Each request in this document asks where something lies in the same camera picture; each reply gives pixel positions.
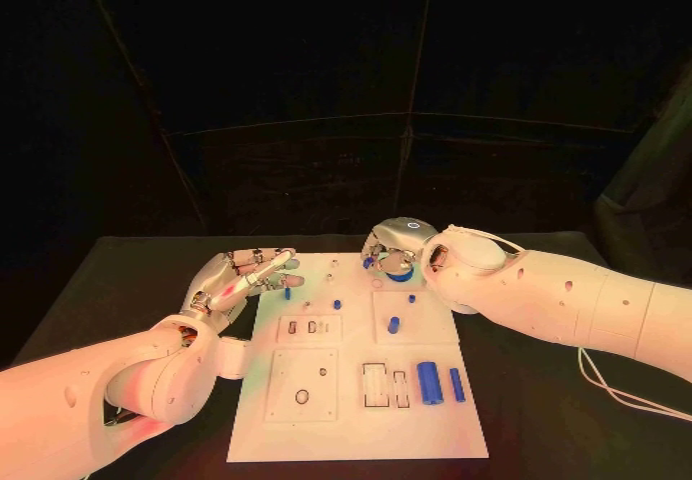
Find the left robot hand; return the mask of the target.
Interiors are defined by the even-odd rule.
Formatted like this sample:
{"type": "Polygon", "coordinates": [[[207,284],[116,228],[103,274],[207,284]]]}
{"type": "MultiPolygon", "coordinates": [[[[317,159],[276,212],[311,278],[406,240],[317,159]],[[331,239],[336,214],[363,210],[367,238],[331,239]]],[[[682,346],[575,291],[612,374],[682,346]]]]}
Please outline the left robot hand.
{"type": "Polygon", "coordinates": [[[180,314],[220,333],[233,323],[250,296],[299,287],[291,274],[299,266],[292,248],[255,248],[216,254],[190,282],[180,314]]]}

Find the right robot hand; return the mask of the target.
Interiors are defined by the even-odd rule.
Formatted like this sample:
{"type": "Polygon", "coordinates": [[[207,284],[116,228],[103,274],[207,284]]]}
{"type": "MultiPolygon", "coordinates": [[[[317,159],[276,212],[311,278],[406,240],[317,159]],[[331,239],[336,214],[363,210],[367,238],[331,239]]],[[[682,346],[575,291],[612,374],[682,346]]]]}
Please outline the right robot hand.
{"type": "Polygon", "coordinates": [[[419,219],[396,217],[383,220],[373,226],[363,244],[363,268],[382,272],[396,282],[408,281],[423,247],[436,234],[435,227],[419,219]]]}

